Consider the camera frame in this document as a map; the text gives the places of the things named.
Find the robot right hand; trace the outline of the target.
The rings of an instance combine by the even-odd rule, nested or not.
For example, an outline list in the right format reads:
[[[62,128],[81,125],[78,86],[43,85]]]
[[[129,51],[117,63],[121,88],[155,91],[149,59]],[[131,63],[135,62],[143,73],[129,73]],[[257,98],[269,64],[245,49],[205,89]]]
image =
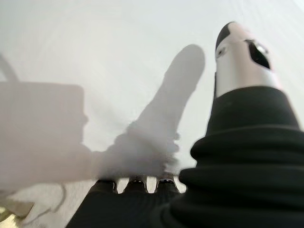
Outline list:
[[[98,180],[70,228],[301,228],[304,133],[269,61],[242,26],[227,23],[215,48],[214,97],[206,135],[190,153],[180,193],[172,176],[149,194],[132,178],[123,193]]]

